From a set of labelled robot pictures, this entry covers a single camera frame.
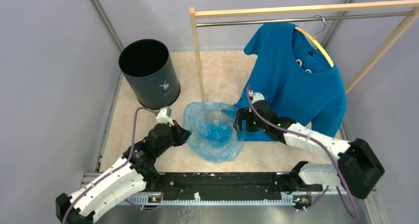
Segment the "blue plastic trash bag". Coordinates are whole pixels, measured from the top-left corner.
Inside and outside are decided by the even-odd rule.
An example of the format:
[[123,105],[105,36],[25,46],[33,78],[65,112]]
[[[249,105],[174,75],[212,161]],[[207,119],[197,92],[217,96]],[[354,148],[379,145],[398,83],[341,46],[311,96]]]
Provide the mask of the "blue plastic trash bag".
[[187,144],[198,156],[221,163],[233,161],[244,147],[236,131],[236,111],[223,102],[191,102],[183,111],[182,127],[191,132]]

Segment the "black cylindrical trash bin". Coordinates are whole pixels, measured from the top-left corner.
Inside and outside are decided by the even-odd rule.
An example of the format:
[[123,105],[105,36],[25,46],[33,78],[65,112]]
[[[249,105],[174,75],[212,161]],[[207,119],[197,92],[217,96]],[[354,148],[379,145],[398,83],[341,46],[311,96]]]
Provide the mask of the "black cylindrical trash bin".
[[168,48],[155,39],[132,42],[119,56],[119,67],[138,102],[158,110],[178,99],[181,87]]

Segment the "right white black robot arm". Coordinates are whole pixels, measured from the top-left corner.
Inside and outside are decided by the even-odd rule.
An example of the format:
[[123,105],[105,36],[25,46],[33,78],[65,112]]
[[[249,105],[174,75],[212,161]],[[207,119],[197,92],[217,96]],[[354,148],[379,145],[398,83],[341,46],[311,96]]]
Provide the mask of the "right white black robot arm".
[[237,132],[264,132],[271,140],[309,151],[330,161],[328,164],[299,162],[290,176],[295,190],[321,184],[342,187],[365,199],[385,173],[378,157],[363,139],[347,141],[308,129],[299,122],[279,117],[265,100],[236,111]]

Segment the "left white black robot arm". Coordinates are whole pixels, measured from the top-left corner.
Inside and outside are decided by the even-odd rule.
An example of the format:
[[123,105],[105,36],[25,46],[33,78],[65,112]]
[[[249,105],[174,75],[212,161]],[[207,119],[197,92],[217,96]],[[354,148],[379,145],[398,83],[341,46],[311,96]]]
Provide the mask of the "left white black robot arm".
[[107,171],[78,191],[60,194],[55,200],[57,218],[62,224],[94,224],[131,195],[156,189],[160,178],[156,159],[169,148],[182,146],[191,134],[177,121],[156,124]]

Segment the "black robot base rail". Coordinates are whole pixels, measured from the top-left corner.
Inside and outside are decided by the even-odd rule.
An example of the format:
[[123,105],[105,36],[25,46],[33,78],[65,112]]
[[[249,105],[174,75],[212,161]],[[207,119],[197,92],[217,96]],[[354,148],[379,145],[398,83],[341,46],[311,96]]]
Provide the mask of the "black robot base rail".
[[127,198],[135,205],[158,206],[297,206],[308,207],[320,184],[305,185],[282,172],[162,173],[154,188]]

